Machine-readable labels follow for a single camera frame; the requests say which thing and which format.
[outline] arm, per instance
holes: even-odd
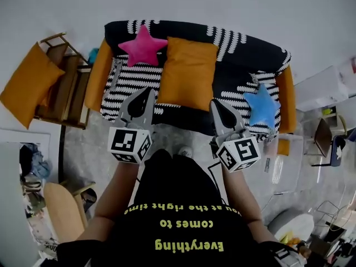
[[[242,171],[229,173],[222,166],[222,176],[229,204],[240,212],[247,223],[253,238],[258,242],[277,241],[262,222],[260,207],[251,193]]]
[[[105,241],[115,219],[126,210],[135,187],[139,166],[119,162],[114,176],[100,197],[93,219],[77,240]]]

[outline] white wall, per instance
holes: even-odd
[[[0,144],[0,263],[4,267],[30,267],[39,258],[24,212],[19,148],[19,144]]]
[[[287,48],[298,83],[356,55],[355,9],[356,0],[0,0],[0,90],[35,41],[67,31],[86,55],[106,23],[140,18],[223,26]],[[24,129],[2,106],[0,128]],[[57,125],[30,130],[58,141]]]

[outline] pink star pillow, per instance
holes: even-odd
[[[165,39],[152,38],[147,27],[143,24],[132,41],[119,43],[118,47],[128,53],[129,67],[138,62],[148,63],[157,66],[157,51],[167,46],[168,41]]]

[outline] shelf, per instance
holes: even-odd
[[[72,99],[68,113],[68,121],[70,122],[78,123],[81,120],[85,92],[87,89],[89,76],[90,72],[78,72],[78,79],[75,88],[76,94]]]
[[[65,112],[67,104],[70,101],[69,97],[77,74],[79,60],[79,55],[64,56],[60,68],[66,73],[52,86],[50,104],[47,112],[43,115],[44,118],[57,121],[65,119]]]
[[[69,109],[71,107],[73,94],[74,94],[74,91],[75,91],[76,85],[77,85],[77,79],[78,79],[78,72],[74,75],[74,78],[73,78],[73,81],[72,81],[72,86],[71,86],[71,89],[70,89],[70,92],[69,92],[66,109],[65,109],[65,112],[64,112],[64,115],[63,115],[63,119],[64,120],[68,119]]]
[[[58,46],[50,47],[47,50],[46,55],[56,66],[59,66],[63,60],[63,57],[65,56],[67,49],[68,43],[61,43]]]

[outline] box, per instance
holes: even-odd
[[[148,130],[110,127],[107,151],[123,162],[140,164],[152,145]]]
[[[261,159],[256,137],[225,141],[216,155],[229,172],[250,167]]]

